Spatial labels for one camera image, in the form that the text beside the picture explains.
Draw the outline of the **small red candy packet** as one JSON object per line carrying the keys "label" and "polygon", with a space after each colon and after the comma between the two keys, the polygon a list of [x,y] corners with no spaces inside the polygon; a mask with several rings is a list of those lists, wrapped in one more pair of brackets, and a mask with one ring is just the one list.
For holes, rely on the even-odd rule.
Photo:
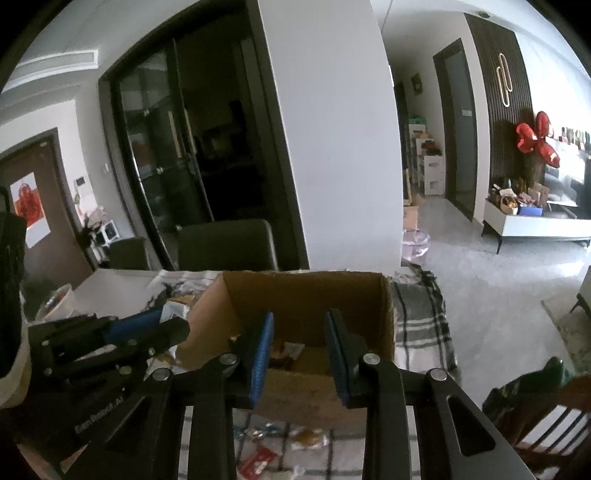
{"label": "small red candy packet", "polygon": [[238,464],[236,472],[243,480],[259,480],[271,463],[280,458],[280,454],[269,447],[259,445],[245,460]]}

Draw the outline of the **blue foil candy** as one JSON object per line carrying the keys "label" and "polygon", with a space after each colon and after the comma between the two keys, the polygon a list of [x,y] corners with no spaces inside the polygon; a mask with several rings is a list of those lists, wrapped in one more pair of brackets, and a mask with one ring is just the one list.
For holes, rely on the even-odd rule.
{"label": "blue foil candy", "polygon": [[233,436],[236,440],[250,440],[253,442],[266,437],[279,437],[280,428],[273,423],[266,423],[263,426],[233,427]]}

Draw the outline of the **pink snack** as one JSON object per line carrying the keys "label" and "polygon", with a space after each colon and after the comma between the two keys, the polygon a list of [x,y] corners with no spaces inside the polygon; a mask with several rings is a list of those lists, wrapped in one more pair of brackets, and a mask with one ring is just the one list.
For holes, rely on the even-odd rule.
{"label": "pink snack", "polygon": [[167,299],[161,309],[159,322],[165,323],[173,318],[187,320],[189,312],[195,303],[197,303],[197,298],[194,295],[183,295]]}

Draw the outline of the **orange round snack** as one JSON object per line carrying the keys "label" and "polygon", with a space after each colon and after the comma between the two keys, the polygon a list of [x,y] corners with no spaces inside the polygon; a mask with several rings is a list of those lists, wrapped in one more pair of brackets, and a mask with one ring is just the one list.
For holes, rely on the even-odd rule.
{"label": "orange round snack", "polygon": [[298,427],[290,432],[290,448],[293,450],[318,450],[328,444],[328,435],[320,428]]}

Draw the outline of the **white basket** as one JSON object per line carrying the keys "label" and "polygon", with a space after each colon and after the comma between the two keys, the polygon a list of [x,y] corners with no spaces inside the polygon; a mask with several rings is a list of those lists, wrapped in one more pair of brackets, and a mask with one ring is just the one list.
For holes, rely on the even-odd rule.
{"label": "white basket", "polygon": [[47,323],[71,317],[77,310],[77,301],[70,284],[53,291],[37,311],[35,322]]}

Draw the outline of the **dark dining chair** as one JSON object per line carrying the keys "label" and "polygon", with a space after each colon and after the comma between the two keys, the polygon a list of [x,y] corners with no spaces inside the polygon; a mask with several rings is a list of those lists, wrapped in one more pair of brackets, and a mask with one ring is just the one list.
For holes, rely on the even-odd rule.
{"label": "dark dining chair", "polygon": [[178,237],[183,271],[277,271],[273,230],[263,219],[184,227]]}
{"label": "dark dining chair", "polygon": [[113,242],[108,249],[109,267],[117,270],[151,269],[146,240],[132,237]]}

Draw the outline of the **wooden chair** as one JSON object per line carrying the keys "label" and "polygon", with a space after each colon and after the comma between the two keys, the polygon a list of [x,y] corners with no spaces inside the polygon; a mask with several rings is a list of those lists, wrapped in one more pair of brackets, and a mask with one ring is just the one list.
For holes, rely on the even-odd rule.
{"label": "wooden chair", "polygon": [[494,388],[482,410],[537,479],[590,477],[590,377],[553,357]]}

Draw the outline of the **red paper door poster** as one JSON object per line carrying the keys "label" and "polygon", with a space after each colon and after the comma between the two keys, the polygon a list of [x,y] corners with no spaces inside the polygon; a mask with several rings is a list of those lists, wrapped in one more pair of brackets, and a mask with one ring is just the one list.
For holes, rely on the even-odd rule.
{"label": "red paper door poster", "polygon": [[13,182],[10,194],[15,213],[25,219],[25,243],[32,249],[51,233],[35,174],[28,173]]}

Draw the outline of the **brown cardboard box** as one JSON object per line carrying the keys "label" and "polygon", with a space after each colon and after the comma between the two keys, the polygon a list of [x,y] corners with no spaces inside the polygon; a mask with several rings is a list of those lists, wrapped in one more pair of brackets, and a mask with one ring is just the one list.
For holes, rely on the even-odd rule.
{"label": "brown cardboard box", "polygon": [[360,431],[363,409],[349,410],[335,393],[325,342],[325,314],[338,309],[349,331],[370,351],[394,358],[397,314],[389,280],[372,272],[222,272],[188,315],[189,334],[177,348],[187,370],[228,351],[231,338],[273,313],[276,344],[304,345],[288,370],[270,369],[256,415],[306,427]]}

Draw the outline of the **coffee table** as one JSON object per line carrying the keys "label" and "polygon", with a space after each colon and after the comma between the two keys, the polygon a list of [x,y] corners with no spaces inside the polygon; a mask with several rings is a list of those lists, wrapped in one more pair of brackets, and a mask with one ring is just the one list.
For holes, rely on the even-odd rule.
{"label": "coffee table", "polygon": [[588,267],[585,278],[576,295],[576,303],[570,310],[573,313],[577,308],[582,308],[588,318],[591,318],[591,267]]}

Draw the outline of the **pink trash bin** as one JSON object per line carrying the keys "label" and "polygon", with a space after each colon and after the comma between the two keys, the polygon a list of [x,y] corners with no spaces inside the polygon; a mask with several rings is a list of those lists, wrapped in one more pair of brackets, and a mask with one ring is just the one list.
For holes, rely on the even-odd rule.
{"label": "pink trash bin", "polygon": [[408,263],[423,266],[431,246],[430,235],[420,229],[405,229],[402,241],[402,257]]}

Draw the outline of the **white low tv cabinet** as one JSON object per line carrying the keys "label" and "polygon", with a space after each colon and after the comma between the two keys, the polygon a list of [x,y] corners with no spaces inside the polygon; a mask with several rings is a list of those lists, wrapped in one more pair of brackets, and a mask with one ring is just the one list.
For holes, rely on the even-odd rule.
{"label": "white low tv cabinet", "polygon": [[507,215],[495,204],[486,201],[481,235],[497,239],[497,254],[505,242],[514,240],[576,242],[589,248],[590,220]]}

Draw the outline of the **small floor cardboard box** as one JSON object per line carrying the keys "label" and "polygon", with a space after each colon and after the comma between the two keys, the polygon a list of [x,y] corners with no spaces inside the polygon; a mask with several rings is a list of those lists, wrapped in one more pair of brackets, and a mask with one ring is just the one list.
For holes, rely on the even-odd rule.
{"label": "small floor cardboard box", "polygon": [[403,228],[405,230],[417,230],[419,228],[419,209],[425,199],[420,194],[415,194],[410,200],[405,201]]}

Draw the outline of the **white storage drawers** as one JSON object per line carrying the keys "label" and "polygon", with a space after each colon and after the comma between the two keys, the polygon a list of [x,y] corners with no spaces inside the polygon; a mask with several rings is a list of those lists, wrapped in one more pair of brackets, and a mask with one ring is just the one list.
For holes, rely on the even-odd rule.
{"label": "white storage drawers", "polygon": [[411,148],[411,180],[423,196],[445,193],[445,161],[443,151],[424,124],[409,124]]}

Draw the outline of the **red balloon decoration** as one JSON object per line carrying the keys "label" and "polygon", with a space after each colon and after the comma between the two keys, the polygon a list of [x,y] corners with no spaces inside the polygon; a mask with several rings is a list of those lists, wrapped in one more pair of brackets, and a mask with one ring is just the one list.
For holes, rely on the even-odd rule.
{"label": "red balloon decoration", "polygon": [[560,167],[560,157],[555,149],[547,143],[547,138],[553,133],[549,116],[539,111],[532,128],[527,123],[518,123],[515,128],[517,134],[517,148],[523,153],[536,152],[544,162],[553,167]]}

